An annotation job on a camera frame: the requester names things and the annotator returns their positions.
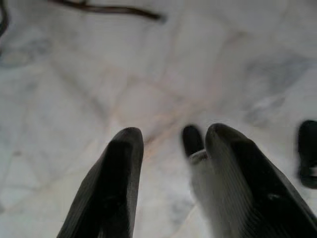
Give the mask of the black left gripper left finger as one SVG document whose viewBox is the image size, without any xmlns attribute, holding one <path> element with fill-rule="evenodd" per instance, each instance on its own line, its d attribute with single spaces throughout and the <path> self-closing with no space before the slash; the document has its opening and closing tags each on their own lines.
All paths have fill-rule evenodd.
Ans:
<svg viewBox="0 0 317 238">
<path fill-rule="evenodd" d="M 133 237 L 143 154 L 140 129 L 118 132 L 82 180 L 57 236 Z"/>
</svg>

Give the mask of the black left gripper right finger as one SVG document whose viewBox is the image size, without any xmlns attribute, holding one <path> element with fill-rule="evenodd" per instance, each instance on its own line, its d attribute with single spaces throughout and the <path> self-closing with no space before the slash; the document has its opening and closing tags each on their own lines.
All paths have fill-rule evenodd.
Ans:
<svg viewBox="0 0 317 238">
<path fill-rule="evenodd" d="M 288 178 L 239 131 L 189 127 L 195 197 L 215 238 L 314 238 L 317 218 Z"/>
</svg>

